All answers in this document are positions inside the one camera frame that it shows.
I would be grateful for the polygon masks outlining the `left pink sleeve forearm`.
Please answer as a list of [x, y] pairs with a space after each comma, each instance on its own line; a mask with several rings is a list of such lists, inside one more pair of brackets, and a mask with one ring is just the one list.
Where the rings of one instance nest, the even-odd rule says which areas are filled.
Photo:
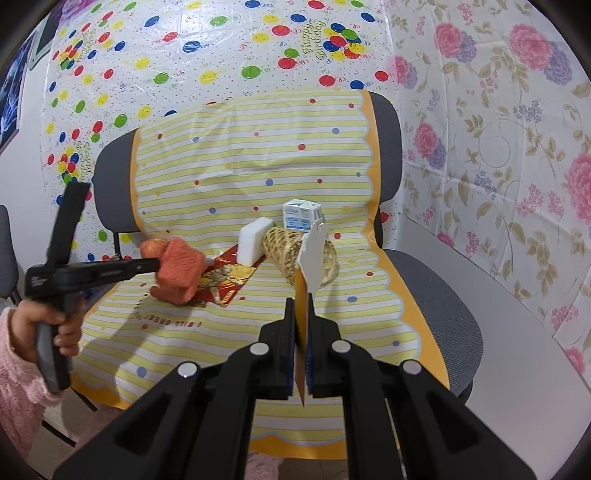
[[15, 309], [1, 314], [1, 426], [20, 456], [27, 460], [47, 408], [63, 395], [51, 394], [38, 367], [20, 358], [11, 345], [9, 324]]

